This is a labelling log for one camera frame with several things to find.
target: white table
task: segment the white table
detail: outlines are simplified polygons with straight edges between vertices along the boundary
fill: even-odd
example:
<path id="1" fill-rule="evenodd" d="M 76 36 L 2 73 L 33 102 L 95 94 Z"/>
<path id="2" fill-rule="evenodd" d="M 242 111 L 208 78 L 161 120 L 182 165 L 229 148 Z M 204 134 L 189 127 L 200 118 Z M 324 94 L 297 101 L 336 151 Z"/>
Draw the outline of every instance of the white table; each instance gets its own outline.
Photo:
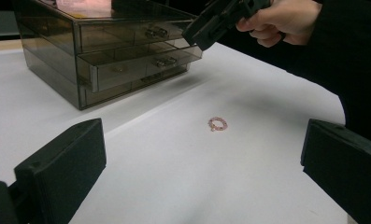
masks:
<path id="1" fill-rule="evenodd" d="M 222 117 L 229 128 L 212 132 Z M 344 123 L 322 87 L 215 44 L 184 76 L 78 111 L 0 50 L 0 180 L 65 129 L 102 118 L 107 168 L 71 223 L 345 224 L 303 173 L 309 119 Z"/>

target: drawer cabinet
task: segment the drawer cabinet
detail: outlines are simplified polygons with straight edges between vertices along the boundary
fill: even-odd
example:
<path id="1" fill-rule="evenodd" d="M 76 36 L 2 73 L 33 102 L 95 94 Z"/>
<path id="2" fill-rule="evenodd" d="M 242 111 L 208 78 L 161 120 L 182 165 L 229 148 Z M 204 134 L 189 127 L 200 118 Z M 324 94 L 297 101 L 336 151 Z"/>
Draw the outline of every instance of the drawer cabinet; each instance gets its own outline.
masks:
<path id="1" fill-rule="evenodd" d="M 13 0 L 29 68 L 78 109 L 187 71 L 194 15 L 148 0 Z"/>

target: black sleeve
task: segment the black sleeve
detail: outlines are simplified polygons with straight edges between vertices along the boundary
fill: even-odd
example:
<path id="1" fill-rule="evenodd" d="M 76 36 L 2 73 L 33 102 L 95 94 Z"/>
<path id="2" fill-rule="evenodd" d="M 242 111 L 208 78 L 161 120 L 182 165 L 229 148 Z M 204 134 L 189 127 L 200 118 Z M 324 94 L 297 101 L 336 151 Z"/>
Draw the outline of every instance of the black sleeve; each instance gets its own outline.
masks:
<path id="1" fill-rule="evenodd" d="M 347 127 L 371 139 L 371 1 L 324 0 L 309 43 L 287 71 L 337 94 Z"/>

